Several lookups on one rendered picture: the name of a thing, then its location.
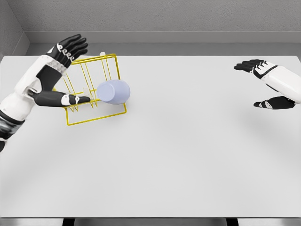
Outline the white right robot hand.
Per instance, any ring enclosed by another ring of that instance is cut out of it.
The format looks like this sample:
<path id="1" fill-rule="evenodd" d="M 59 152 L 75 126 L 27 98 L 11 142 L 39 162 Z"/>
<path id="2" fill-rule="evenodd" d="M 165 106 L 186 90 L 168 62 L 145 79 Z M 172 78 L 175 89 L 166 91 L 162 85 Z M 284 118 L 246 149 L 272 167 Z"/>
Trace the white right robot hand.
<path id="1" fill-rule="evenodd" d="M 266 60 L 252 59 L 236 64 L 234 69 L 253 74 L 268 87 L 282 94 L 278 97 L 255 102 L 254 107 L 283 110 L 301 104 L 301 77 L 287 68 Z"/>

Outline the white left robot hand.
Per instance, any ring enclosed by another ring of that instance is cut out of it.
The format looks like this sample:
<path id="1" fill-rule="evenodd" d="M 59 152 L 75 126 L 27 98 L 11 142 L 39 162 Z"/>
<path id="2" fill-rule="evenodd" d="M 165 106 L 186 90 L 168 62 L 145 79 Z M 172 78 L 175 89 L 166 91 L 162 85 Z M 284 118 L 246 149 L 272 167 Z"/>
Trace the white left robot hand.
<path id="1" fill-rule="evenodd" d="M 41 55 L 15 86 L 15 92 L 39 106 L 63 107 L 87 103 L 89 97 L 78 97 L 53 91 L 63 73 L 79 56 L 87 53 L 87 39 L 80 34 L 55 44 Z"/>

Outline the lavender cup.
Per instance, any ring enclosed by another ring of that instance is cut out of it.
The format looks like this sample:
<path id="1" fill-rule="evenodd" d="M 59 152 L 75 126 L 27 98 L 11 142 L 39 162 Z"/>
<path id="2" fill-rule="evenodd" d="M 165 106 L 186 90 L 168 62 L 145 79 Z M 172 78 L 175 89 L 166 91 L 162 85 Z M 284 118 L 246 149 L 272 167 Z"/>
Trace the lavender cup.
<path id="1" fill-rule="evenodd" d="M 123 80 L 109 80 L 99 84 L 96 94 L 105 103 L 119 105 L 129 99 L 130 87 Z"/>

